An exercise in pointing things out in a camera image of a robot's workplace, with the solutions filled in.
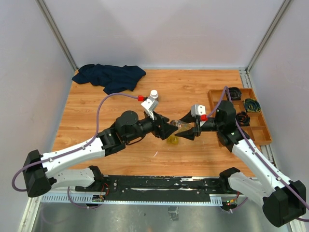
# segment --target wooden tray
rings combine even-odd
[[[246,111],[243,101],[247,98],[252,98],[256,100],[256,96],[254,94],[253,89],[251,88],[240,88],[241,90],[241,99],[240,101],[232,101],[236,113],[241,111]],[[209,90],[208,99],[211,105],[211,110],[215,108],[217,105],[220,96],[222,93],[221,90]],[[256,145],[268,145],[272,142],[271,135],[269,133],[269,129],[267,127],[264,116],[261,112],[258,113],[247,113],[250,117],[250,124],[247,127],[242,127],[242,129],[250,136],[250,138],[254,141]]]

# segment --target red connector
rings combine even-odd
[[[137,96],[137,100],[138,100],[139,102],[143,102],[143,101],[144,101],[144,96],[143,96],[143,95],[138,95],[138,96]]]
[[[201,121],[207,121],[207,116],[206,115],[201,115]]]

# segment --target cable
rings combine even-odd
[[[103,183],[103,185],[102,185],[102,190],[101,190],[101,193],[100,193],[100,198],[101,198],[101,200],[104,200],[104,199],[103,199],[103,195],[102,195],[102,192],[104,191],[104,185],[107,186],[107,192],[106,192],[105,196],[107,196],[107,195],[109,194],[109,192],[110,192],[110,187],[108,186],[108,184]]]
[[[309,219],[303,219],[303,218],[300,218],[300,217],[296,218],[296,220],[303,221],[303,222],[309,222]]]
[[[139,140],[137,140],[137,141],[135,141],[135,142],[132,142],[132,143],[127,144],[127,146],[130,146],[130,145],[136,144],[136,143],[138,143],[138,142],[142,141],[144,138],[145,138],[145,136],[144,136],[144,137],[142,137],[142,138],[140,138]]]
[[[238,191],[237,191],[237,196],[236,196],[236,198],[234,198],[234,199],[230,200],[230,202],[237,201],[237,199],[238,199],[239,195],[240,195],[240,192],[238,192]]]
[[[228,89],[227,86],[225,86],[225,87],[223,88],[222,93],[221,93],[221,96],[220,96],[220,99],[219,99],[219,101],[218,101],[216,107],[207,115],[207,118],[209,118],[209,117],[210,117],[214,112],[216,112],[216,110],[218,109],[218,107],[219,107],[221,101],[223,100],[223,97],[224,97],[224,94],[225,94],[226,89]]]
[[[101,205],[103,205],[103,204],[99,204],[98,206],[81,206],[81,205],[78,205],[77,203],[75,203],[75,202],[72,200],[72,198],[71,198],[71,196],[70,196],[70,187],[68,187],[68,189],[67,189],[67,195],[68,195],[69,201],[70,201],[73,205],[75,205],[76,207],[82,208],[82,209],[96,209],[96,208],[99,208]]]
[[[246,197],[246,199],[245,199],[242,203],[240,203],[240,204],[237,205],[234,209],[232,209],[232,212],[235,211],[235,210],[237,210],[237,209],[239,209],[240,207],[242,207],[243,204],[245,204],[247,200],[248,200],[248,197]]]
[[[98,106],[97,116],[96,116],[97,125],[96,125],[96,132],[95,132],[95,135],[92,137],[92,139],[91,139],[87,144],[84,145],[84,148],[87,147],[87,146],[89,146],[90,144],[92,144],[93,141],[96,139],[97,134],[98,134],[98,130],[99,130],[99,114],[100,114],[101,106],[103,105],[103,103],[104,103],[109,97],[114,96],[114,95],[122,95],[122,96],[130,97],[130,98],[138,99],[138,97],[133,96],[133,95],[130,95],[130,94],[126,94],[126,93],[112,93],[112,94],[110,94],[110,95],[107,95],[107,96],[101,101],[101,103],[100,103],[99,106]],[[60,157],[63,157],[63,156],[72,154],[72,153],[74,153],[74,152],[76,152],[76,151],[79,151],[79,150],[82,150],[82,149],[83,149],[83,147],[79,147],[79,148],[73,149],[73,150],[71,150],[71,151],[65,152],[65,153],[63,153],[63,154],[54,156],[54,157],[52,157],[52,159],[55,160],[55,159],[58,159],[58,158],[60,158]],[[27,189],[20,189],[20,188],[18,188],[18,187],[16,186],[16,184],[15,184],[15,181],[16,181],[16,178],[18,177],[18,175],[19,175],[20,173],[22,173],[22,171],[24,171],[24,170],[26,170],[26,169],[28,169],[28,168],[30,168],[30,167],[33,167],[33,166],[35,166],[35,165],[37,165],[37,164],[41,164],[41,163],[44,163],[44,162],[47,162],[47,161],[49,161],[49,158],[48,158],[48,159],[43,159],[43,160],[41,160],[41,161],[37,161],[37,162],[34,162],[34,163],[31,163],[31,164],[26,165],[25,167],[21,168],[20,170],[18,170],[18,171],[15,173],[15,175],[13,176],[13,178],[12,178],[12,187],[13,187],[13,189],[16,190],[16,191],[18,191],[18,192],[26,192]]]
[[[220,183],[217,183],[217,184],[215,184],[215,185],[206,185],[205,188],[207,188],[207,187],[212,188],[212,187],[216,187],[216,186],[218,186],[218,185],[220,185]]]

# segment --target black tape roll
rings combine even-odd
[[[237,87],[228,88],[230,91],[232,101],[239,101],[241,98],[241,90]]]
[[[246,112],[242,111],[236,114],[236,121],[241,127],[246,127],[250,123],[250,117]]]

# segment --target white bottle cap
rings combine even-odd
[[[151,90],[150,97],[157,99],[159,97],[158,91],[156,91],[155,89]]]

